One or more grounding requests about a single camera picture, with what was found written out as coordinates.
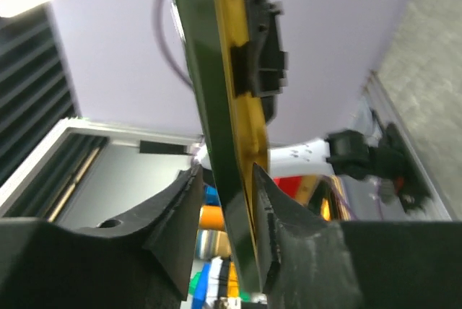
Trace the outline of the gold tin lid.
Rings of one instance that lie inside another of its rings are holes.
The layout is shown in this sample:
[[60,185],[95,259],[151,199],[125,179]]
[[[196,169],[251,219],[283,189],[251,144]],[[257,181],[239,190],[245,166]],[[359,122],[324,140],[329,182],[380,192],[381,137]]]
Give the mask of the gold tin lid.
[[253,219],[253,165],[268,164],[261,101],[238,92],[248,76],[243,0],[175,0],[185,38],[209,164],[225,218],[240,287],[260,290]]

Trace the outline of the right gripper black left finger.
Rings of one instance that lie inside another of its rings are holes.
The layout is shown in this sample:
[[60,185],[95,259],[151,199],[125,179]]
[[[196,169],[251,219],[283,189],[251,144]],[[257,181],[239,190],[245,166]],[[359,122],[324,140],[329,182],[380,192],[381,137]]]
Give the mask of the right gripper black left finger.
[[187,298],[202,170],[100,226],[1,220],[3,308],[179,308]]

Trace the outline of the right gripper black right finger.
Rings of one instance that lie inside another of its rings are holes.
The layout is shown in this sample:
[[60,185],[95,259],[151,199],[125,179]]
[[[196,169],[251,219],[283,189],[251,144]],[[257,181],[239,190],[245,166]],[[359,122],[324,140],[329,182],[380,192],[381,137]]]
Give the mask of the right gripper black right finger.
[[253,168],[270,308],[459,308],[460,222],[325,221]]

